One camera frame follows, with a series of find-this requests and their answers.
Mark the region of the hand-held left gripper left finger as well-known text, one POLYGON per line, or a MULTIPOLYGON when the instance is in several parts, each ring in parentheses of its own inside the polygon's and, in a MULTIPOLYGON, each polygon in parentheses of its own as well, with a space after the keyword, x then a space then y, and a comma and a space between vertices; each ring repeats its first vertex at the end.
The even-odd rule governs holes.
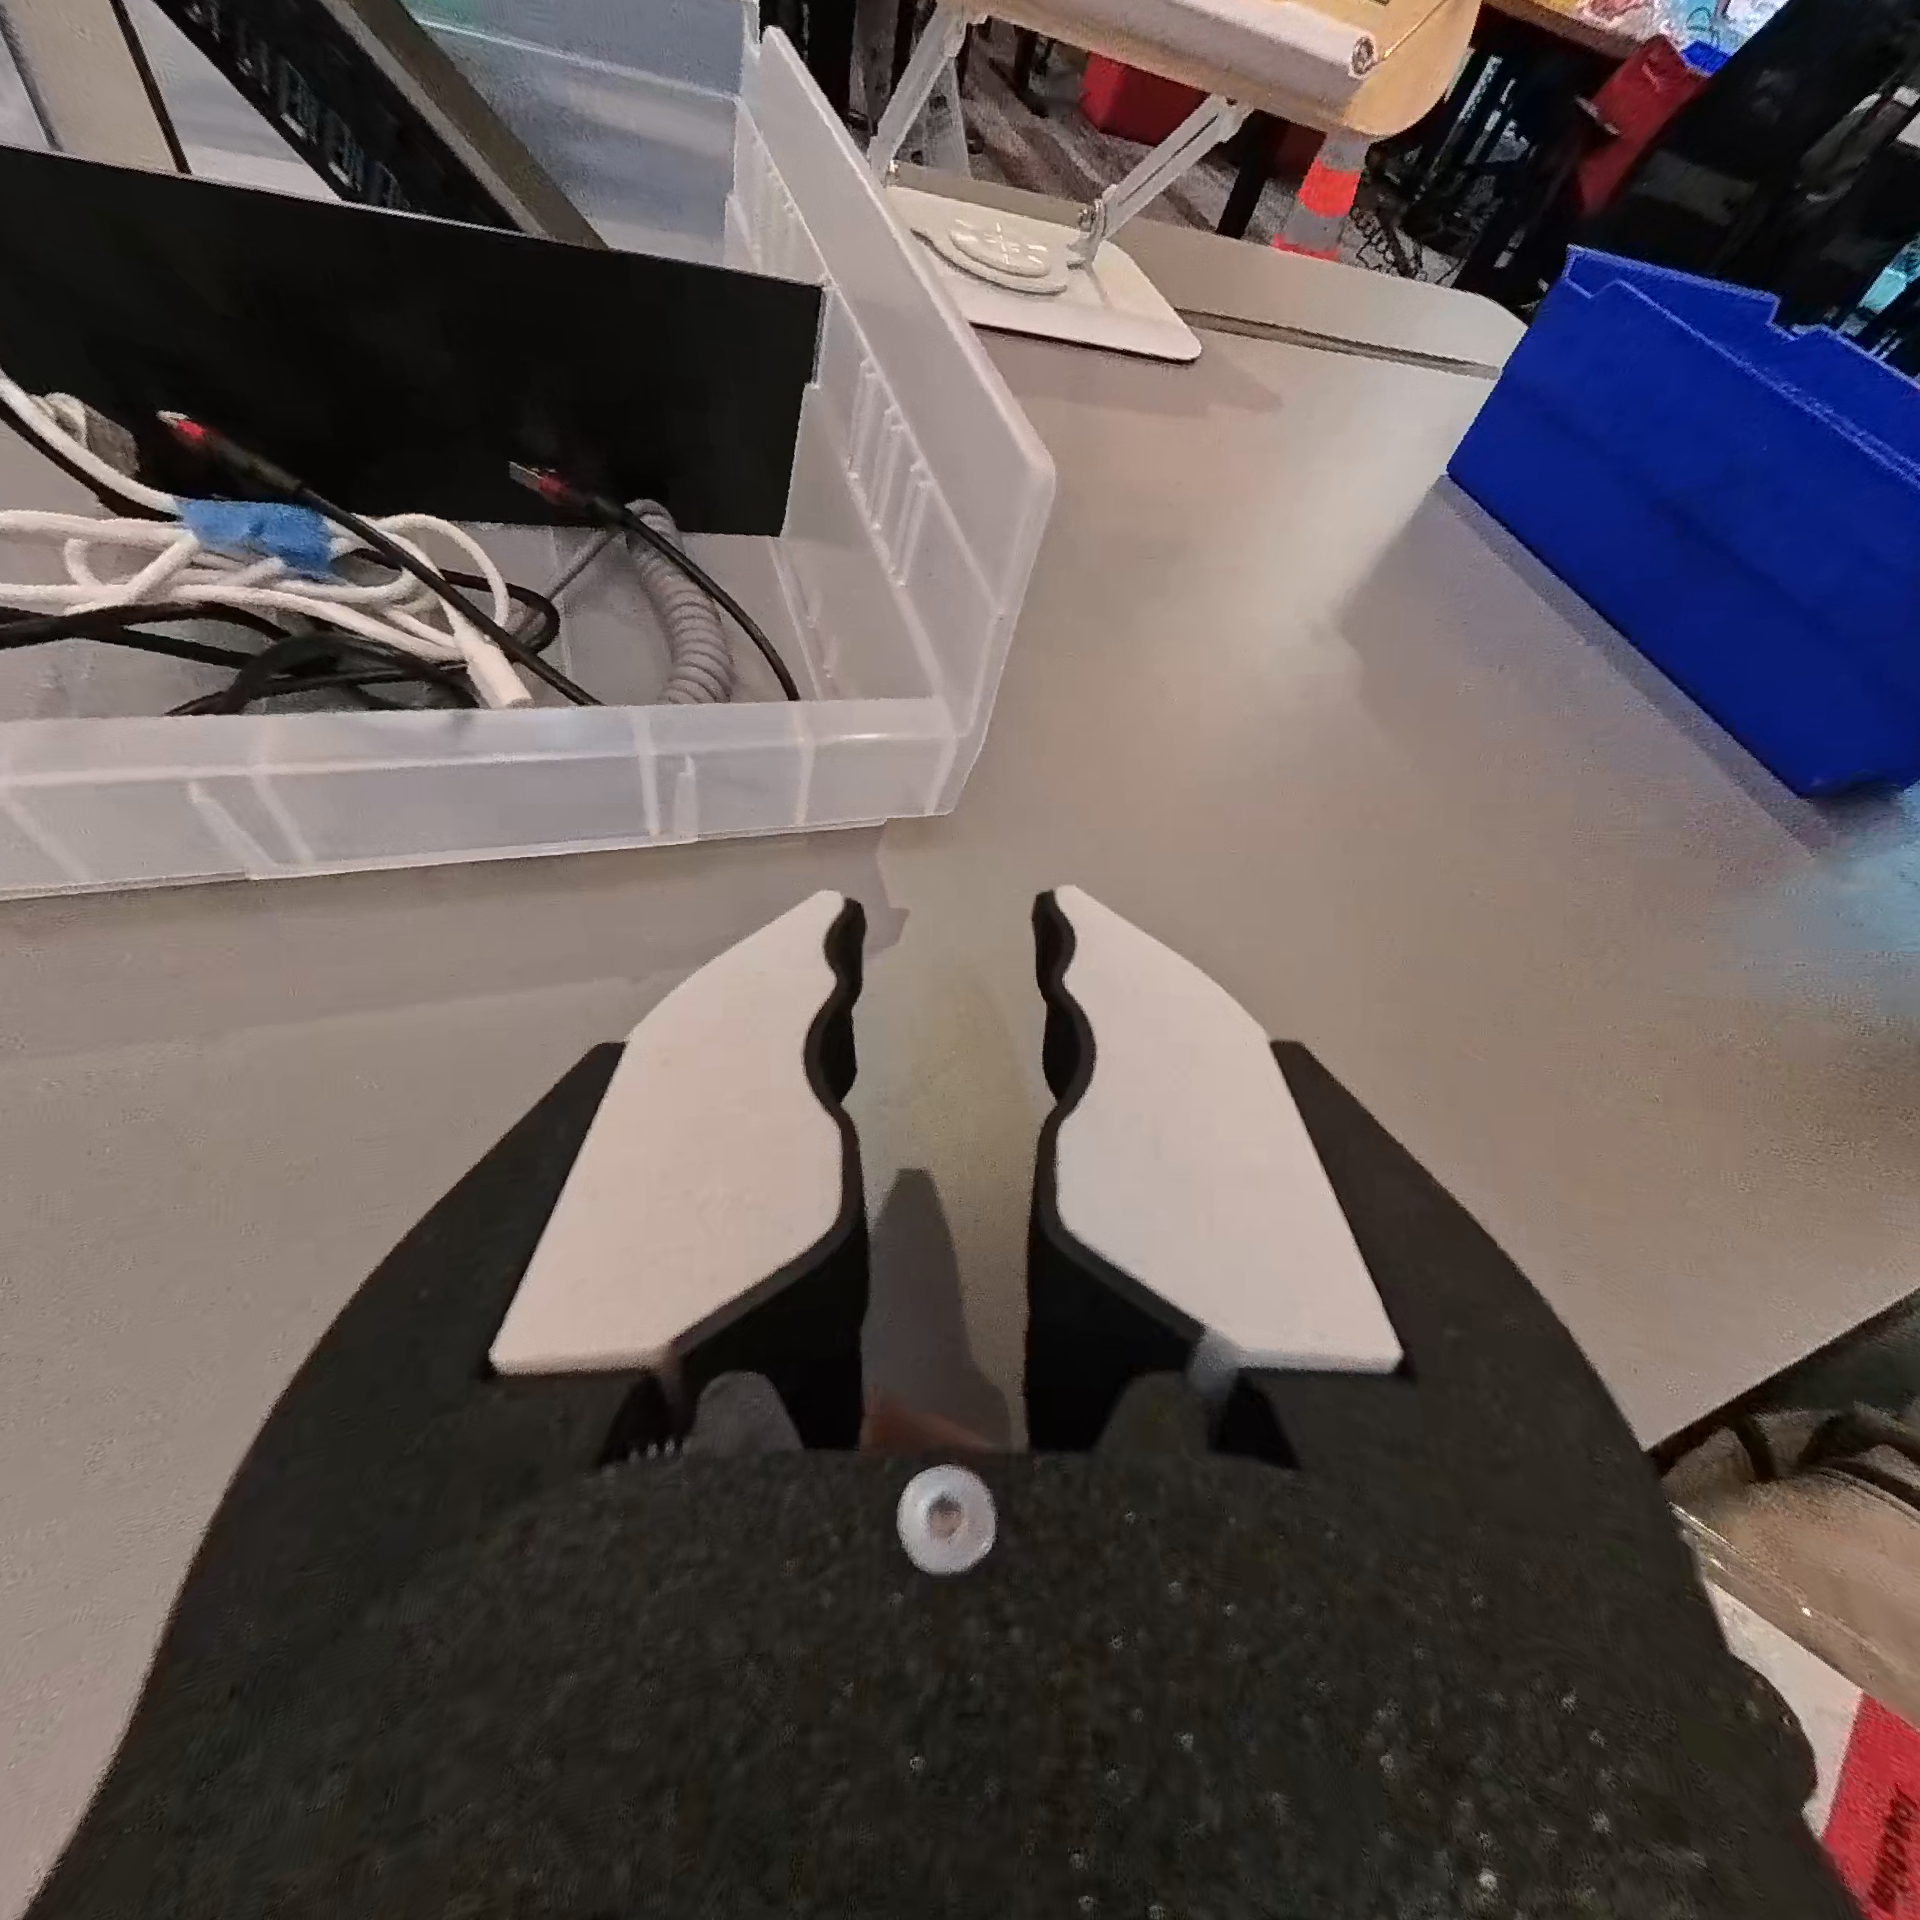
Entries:
POLYGON ((804 1447, 855 1447, 864 938, 860 902, 818 891, 637 1021, 493 1335, 495 1376, 641 1376, 689 1406, 748 1373, 804 1447))

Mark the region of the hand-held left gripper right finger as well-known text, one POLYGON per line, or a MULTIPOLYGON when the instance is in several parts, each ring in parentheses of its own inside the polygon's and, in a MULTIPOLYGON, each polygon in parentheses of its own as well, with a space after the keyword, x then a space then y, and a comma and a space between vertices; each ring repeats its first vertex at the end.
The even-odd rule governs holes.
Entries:
POLYGON ((1091 1452, 1175 1382, 1222 1452, 1292 1452, 1285 1382, 1405 1384, 1405 1349, 1259 1019, 1079 884, 1031 908, 1049 1106, 1031 1177, 1025 1436, 1091 1452))

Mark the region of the clear plastic bin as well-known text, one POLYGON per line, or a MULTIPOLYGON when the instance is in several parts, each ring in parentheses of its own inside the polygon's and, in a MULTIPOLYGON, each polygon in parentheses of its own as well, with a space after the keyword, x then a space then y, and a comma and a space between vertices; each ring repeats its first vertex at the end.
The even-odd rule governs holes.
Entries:
MULTIPOLYGON (((804 698, 741 663, 671 716, 658 625, 602 561, 563 671, 506 714, 164 718, 134 661, 8 668, 7 900, 440 868, 943 814, 987 733, 1036 561, 1052 458, 853 135, 754 3, 428 3, 419 23, 610 252, 824 296, 784 528, 688 538, 804 698)), ((515 583, 563 524, 479 524, 515 583)))

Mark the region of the blue tape band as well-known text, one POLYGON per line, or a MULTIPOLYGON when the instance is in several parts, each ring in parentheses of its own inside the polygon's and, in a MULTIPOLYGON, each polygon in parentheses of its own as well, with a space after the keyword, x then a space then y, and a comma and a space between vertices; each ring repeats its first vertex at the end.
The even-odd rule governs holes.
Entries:
POLYGON ((331 521, 301 503, 187 497, 177 521, 208 555, 236 564, 276 564, 304 580, 337 572, 331 521))

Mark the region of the blue plastic bin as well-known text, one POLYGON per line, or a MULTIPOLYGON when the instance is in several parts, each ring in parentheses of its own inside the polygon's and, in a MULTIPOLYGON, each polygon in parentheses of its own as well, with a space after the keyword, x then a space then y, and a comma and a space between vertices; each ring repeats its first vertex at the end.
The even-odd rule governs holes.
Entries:
POLYGON ((1570 248, 1448 474, 1793 795, 1916 787, 1911 377, 1772 294, 1570 248))

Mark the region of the black divider panel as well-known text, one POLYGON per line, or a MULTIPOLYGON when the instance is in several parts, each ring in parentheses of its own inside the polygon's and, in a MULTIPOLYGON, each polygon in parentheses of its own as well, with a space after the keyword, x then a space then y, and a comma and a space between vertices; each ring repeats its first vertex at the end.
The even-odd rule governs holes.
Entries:
POLYGON ((710 264, 1 154, 4 371, 126 428, 166 492, 223 488, 174 411, 364 518, 561 524, 522 462, 685 534, 775 538, 823 307, 710 264))

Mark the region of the wooden book stand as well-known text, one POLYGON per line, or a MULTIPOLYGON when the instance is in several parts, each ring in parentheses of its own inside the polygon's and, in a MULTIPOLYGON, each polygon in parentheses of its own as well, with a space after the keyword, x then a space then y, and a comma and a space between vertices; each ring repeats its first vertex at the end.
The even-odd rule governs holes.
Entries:
POLYGON ((1467 51, 1476 1, 1035 1, 934 3, 868 147, 898 224, 979 328, 1192 362, 1199 343, 1117 231, 1255 112, 1359 154, 1431 109, 1467 51), (987 16, 1197 85, 1197 107, 1074 224, 989 210, 898 182, 922 109, 955 92, 969 29, 987 16))

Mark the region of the orange traffic cone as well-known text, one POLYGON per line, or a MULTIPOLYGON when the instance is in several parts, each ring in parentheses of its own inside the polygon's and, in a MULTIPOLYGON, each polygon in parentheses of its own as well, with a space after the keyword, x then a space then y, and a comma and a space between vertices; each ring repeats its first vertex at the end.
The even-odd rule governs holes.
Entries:
POLYGON ((1345 223, 1357 203, 1357 188, 1372 139, 1351 128, 1335 128, 1320 142, 1305 177, 1272 237, 1272 248, 1301 257, 1335 261, 1345 223))

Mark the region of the red storage bin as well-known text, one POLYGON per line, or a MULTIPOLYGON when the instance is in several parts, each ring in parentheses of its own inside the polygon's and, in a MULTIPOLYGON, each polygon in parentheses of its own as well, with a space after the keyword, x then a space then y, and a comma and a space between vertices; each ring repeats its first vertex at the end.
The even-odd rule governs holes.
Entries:
POLYGON ((1099 54, 1087 57, 1077 92, 1079 115, 1092 130, 1140 145, 1161 144, 1204 101, 1202 88, 1099 54))

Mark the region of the red bag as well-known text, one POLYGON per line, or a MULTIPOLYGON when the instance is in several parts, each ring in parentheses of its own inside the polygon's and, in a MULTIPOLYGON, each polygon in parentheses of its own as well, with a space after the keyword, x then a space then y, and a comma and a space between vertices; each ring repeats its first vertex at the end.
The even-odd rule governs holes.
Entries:
POLYGON ((1574 208, 1592 216, 1609 205, 1652 142, 1719 70, 1722 56, 1707 43, 1676 44, 1648 36, 1629 60, 1579 101, 1574 208))

